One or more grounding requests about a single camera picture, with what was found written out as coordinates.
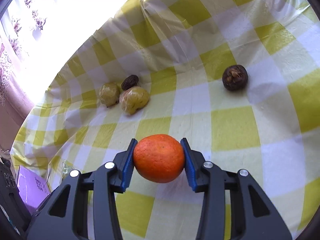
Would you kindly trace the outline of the yellow white checkered tablecloth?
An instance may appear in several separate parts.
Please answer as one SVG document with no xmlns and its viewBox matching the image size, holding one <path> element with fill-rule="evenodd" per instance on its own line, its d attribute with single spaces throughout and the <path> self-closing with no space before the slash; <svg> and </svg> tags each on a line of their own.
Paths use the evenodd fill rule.
<svg viewBox="0 0 320 240">
<path fill-rule="evenodd" d="M 226 68 L 242 65 L 244 89 Z M 99 89 L 139 77 L 150 99 L 129 115 Z M 319 207 L 319 19 L 307 0 L 128 0 L 79 47 L 11 150 L 61 183 L 62 166 L 97 169 L 152 134 L 187 138 L 224 170 L 247 169 L 293 238 Z"/>
</svg>

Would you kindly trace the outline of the wrapped yellow fruit right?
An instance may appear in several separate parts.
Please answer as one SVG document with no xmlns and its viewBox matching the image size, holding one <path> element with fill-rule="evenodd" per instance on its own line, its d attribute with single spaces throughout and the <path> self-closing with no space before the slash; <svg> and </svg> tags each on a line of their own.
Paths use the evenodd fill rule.
<svg viewBox="0 0 320 240">
<path fill-rule="evenodd" d="M 145 107 L 149 99 L 150 95 L 147 90 L 140 86 L 134 86 L 120 94 L 119 104 L 124 113 L 133 115 Z"/>
</svg>

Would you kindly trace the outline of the dark mangosteen back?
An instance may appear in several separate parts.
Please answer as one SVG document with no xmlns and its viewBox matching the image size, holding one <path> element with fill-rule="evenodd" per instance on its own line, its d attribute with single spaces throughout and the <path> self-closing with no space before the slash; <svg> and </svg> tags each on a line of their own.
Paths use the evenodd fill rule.
<svg viewBox="0 0 320 240">
<path fill-rule="evenodd" d="M 128 90 L 139 83 L 139 77 L 136 75 L 128 76 L 121 84 L 122 90 Z"/>
</svg>

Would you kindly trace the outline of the dark mangosteen near tangerines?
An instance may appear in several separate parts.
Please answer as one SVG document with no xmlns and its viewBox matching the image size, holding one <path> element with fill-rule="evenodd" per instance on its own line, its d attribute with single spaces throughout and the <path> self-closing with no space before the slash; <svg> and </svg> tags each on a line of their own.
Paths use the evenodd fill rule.
<svg viewBox="0 0 320 240">
<path fill-rule="evenodd" d="M 228 91 L 244 89 L 248 83 L 248 74 L 244 66 L 233 65 L 223 72 L 222 83 Z"/>
</svg>

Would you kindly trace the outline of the large orange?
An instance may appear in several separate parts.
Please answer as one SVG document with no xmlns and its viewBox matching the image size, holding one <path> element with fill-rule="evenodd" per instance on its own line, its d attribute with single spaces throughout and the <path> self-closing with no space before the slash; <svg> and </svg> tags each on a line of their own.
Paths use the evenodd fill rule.
<svg viewBox="0 0 320 240">
<path fill-rule="evenodd" d="M 183 147 L 169 135 L 151 135 L 135 146 L 133 163 L 143 178 L 155 183 L 168 183 L 175 180 L 184 169 Z"/>
</svg>

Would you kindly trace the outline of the wrapped yellow fruit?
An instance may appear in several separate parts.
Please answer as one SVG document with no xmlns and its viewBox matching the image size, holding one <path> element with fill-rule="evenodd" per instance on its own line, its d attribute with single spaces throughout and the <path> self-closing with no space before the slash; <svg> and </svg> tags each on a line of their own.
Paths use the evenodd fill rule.
<svg viewBox="0 0 320 240">
<path fill-rule="evenodd" d="M 149 99 L 150 95 L 147 90 L 140 86 L 134 86 L 120 94 L 119 104 L 124 113 L 133 115 L 145 107 Z"/>
<path fill-rule="evenodd" d="M 106 107 L 111 107 L 119 102 L 120 91 L 115 83 L 105 83 L 99 89 L 99 100 Z"/>
</svg>

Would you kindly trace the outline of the floral lace curtain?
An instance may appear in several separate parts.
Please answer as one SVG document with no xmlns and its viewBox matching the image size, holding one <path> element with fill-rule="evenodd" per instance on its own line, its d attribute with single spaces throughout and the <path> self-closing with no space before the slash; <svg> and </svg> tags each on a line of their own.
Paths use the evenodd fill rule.
<svg viewBox="0 0 320 240">
<path fill-rule="evenodd" d="M 32 105 L 81 41 L 72 14 L 76 5 L 77 0 L 11 0 L 1 17 L 9 71 Z"/>
</svg>

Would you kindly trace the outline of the purple storage box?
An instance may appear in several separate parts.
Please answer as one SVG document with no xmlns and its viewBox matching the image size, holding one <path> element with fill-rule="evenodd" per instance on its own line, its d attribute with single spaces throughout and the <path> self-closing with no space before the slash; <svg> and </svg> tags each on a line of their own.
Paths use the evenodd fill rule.
<svg viewBox="0 0 320 240">
<path fill-rule="evenodd" d="M 31 215 L 50 195 L 46 180 L 24 166 L 18 169 L 16 183 L 20 197 Z"/>
</svg>

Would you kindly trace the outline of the wrapped yellow fruit left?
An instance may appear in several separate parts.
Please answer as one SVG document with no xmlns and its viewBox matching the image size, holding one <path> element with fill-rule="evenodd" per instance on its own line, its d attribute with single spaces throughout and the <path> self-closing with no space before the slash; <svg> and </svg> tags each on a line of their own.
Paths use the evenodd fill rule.
<svg viewBox="0 0 320 240">
<path fill-rule="evenodd" d="M 106 107 L 111 107 L 119 102 L 120 91 L 115 83 L 105 83 L 99 89 L 99 100 Z"/>
</svg>

